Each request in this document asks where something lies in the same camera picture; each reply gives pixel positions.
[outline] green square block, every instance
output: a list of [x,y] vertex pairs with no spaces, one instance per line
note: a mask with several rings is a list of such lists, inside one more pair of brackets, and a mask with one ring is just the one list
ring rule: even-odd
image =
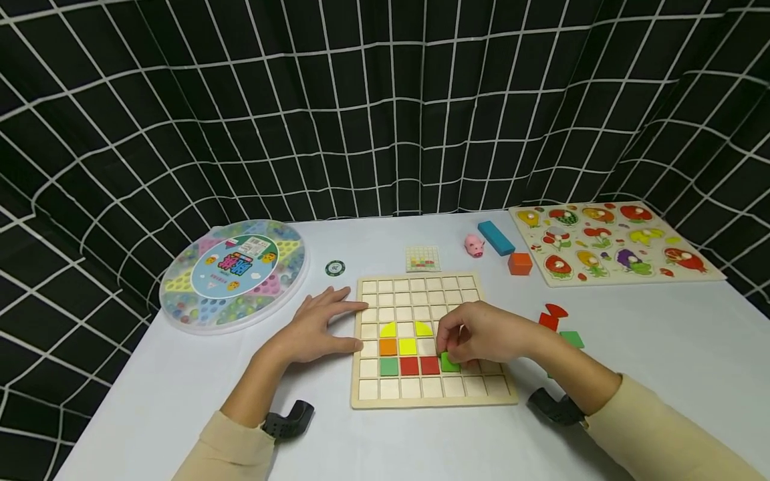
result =
[[583,349],[585,347],[583,339],[580,338],[578,331],[561,331],[559,334],[561,334],[561,337],[565,338],[567,342],[578,349]]
[[449,353],[444,351],[441,353],[441,371],[442,372],[459,372],[460,365],[455,364],[449,360]]
[[380,376],[398,376],[398,359],[394,357],[380,358]]

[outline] black wrist strap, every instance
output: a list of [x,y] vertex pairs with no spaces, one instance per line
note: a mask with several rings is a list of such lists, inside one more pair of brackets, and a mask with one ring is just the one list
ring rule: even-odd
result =
[[578,405],[569,396],[565,394],[561,401],[557,402],[542,387],[532,393],[532,396],[527,401],[527,405],[530,409],[545,415],[554,423],[562,426],[572,426],[585,419],[585,414],[580,411]]
[[296,438],[305,432],[314,412],[313,405],[297,400],[286,417],[277,413],[267,413],[262,431],[271,435],[276,441]]

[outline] person's left hand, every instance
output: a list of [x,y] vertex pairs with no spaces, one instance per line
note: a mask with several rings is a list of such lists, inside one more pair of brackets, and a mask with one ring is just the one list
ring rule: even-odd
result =
[[318,296],[307,296],[294,319],[269,341],[289,362],[310,362],[334,353],[360,351],[363,343],[354,337],[335,337],[326,328],[332,317],[369,307],[366,302],[344,301],[350,287],[336,291],[328,287]]

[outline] toy pig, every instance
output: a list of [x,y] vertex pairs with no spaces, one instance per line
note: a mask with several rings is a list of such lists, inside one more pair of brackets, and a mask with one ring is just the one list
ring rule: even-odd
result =
[[482,241],[481,239],[479,239],[473,234],[468,234],[465,237],[465,250],[468,252],[468,255],[471,257],[483,256],[484,244],[486,244],[486,242]]

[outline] wooden puzzle board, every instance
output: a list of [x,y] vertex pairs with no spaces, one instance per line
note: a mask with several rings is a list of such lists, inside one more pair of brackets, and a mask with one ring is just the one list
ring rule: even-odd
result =
[[508,210],[550,287],[725,279],[643,202]]
[[438,321],[462,302],[483,299],[472,272],[418,273],[358,280],[356,314],[363,350],[353,355],[354,409],[518,403],[507,367],[472,361],[444,372],[436,353]]

